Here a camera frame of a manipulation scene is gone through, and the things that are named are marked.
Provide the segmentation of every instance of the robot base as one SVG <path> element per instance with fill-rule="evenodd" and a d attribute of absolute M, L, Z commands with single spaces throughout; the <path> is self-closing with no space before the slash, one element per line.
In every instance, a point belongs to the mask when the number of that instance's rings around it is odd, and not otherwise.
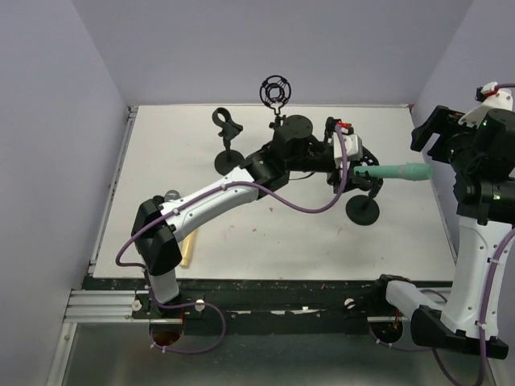
<path fill-rule="evenodd" d="M 379 218 L 379 205 L 366 195 L 355 195 L 345 206 L 348 218 L 358 225 L 372 225 Z"/>
<path fill-rule="evenodd" d="M 454 334 L 440 321 L 442 311 L 420 306 L 411 317 L 411 337 L 419 346 L 443 348 L 462 354 L 480 354 L 479 339 L 468 338 L 463 333 Z M 508 345 L 500 339 L 491 338 L 486 342 L 486 356 L 506 359 Z"/>

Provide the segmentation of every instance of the wooden stick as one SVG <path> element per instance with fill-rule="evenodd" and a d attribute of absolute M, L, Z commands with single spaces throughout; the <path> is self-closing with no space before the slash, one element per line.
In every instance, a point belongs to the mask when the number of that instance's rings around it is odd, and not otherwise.
<path fill-rule="evenodd" d="M 180 262 L 180 266 L 182 268 L 189 268 L 193 258 L 193 248 L 195 248 L 195 240 L 197 229 L 186 236 L 183 241 L 183 245 L 181 248 L 181 253 L 183 254 L 183 259 Z"/>

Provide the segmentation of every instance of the black stand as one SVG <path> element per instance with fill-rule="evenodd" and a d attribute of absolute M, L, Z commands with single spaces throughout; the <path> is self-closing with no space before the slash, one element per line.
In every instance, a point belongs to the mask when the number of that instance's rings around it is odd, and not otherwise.
<path fill-rule="evenodd" d="M 372 225 L 379 218 L 379 205 L 366 195 L 355 195 L 345 206 L 348 218 L 358 225 Z"/>
<path fill-rule="evenodd" d="M 222 131 L 218 133 L 218 136 L 223 138 L 225 148 L 225 150 L 219 153 L 215 158 L 215 169 L 219 175 L 226 175 L 245 159 L 240 152 L 231 150 L 231 140 L 241 133 L 243 126 L 233 121 L 229 111 L 222 107 L 219 107 L 213 112 L 212 121 L 222 129 Z"/>
<path fill-rule="evenodd" d="M 231 141 L 224 140 L 225 150 L 215 158 L 215 169 L 219 175 L 226 175 L 245 158 L 239 151 L 231 150 Z"/>

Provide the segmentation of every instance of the round stand base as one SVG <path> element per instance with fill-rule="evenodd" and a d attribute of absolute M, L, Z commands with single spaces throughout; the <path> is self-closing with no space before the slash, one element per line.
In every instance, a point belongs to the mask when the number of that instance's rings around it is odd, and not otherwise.
<path fill-rule="evenodd" d="M 379 218 L 379 205 L 366 195 L 352 197 L 347 202 L 345 211 L 348 218 L 358 225 L 372 225 Z"/>
<path fill-rule="evenodd" d="M 226 175 L 243 161 L 244 157 L 239 151 L 230 150 L 230 161 L 227 160 L 225 150 L 215 158 L 215 169 L 219 175 Z"/>

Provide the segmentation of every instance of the black clamp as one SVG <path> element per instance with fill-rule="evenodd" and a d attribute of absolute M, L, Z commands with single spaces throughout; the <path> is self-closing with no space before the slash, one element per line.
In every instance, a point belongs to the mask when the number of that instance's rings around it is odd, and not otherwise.
<path fill-rule="evenodd" d="M 243 126 L 233 121 L 230 112 L 223 107 L 213 111 L 211 118 L 212 122 L 222 129 L 218 136 L 222 137 L 225 148 L 215 158 L 215 169 L 220 175 L 226 175 L 244 159 L 240 152 L 231 150 L 231 141 L 243 131 Z"/>
<path fill-rule="evenodd" d="M 211 118 L 212 123 L 222 129 L 222 131 L 218 133 L 218 137 L 222 137 L 224 141 L 232 141 L 239 133 L 243 131 L 243 126 L 238 125 L 235 121 L 233 121 L 231 118 L 231 113 L 223 107 L 219 107 L 213 111 Z"/>

